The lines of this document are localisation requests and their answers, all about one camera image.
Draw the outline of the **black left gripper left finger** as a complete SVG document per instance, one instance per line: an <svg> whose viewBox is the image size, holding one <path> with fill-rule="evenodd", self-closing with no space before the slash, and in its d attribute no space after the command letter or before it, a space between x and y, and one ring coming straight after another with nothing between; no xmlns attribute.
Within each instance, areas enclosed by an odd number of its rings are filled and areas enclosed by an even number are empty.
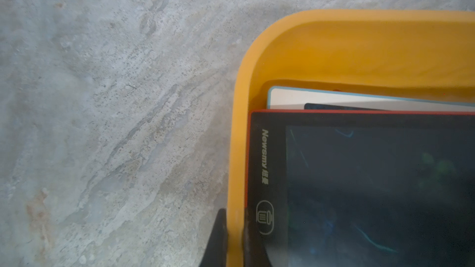
<svg viewBox="0 0 475 267"><path fill-rule="evenodd" d="M228 231L226 209L219 209L205 248L200 267L226 267Z"/></svg>

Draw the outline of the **yellow plastic storage box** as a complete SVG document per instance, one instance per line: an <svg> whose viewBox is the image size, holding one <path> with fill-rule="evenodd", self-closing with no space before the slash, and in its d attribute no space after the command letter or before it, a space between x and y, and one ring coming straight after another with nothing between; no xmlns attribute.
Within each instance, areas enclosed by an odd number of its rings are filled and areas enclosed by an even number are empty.
<svg viewBox="0 0 475 267"><path fill-rule="evenodd" d="M462 11L311 10L262 32L235 84L227 264L243 264L247 118L274 85L473 103L475 15Z"/></svg>

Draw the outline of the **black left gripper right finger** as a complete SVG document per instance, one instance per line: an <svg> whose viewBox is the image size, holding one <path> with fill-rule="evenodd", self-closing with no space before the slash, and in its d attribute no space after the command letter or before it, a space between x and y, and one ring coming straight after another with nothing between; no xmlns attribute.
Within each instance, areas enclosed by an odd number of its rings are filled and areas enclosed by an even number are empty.
<svg viewBox="0 0 475 267"><path fill-rule="evenodd" d="M245 267L271 267L262 242L255 214L250 208L244 211L243 254Z"/></svg>

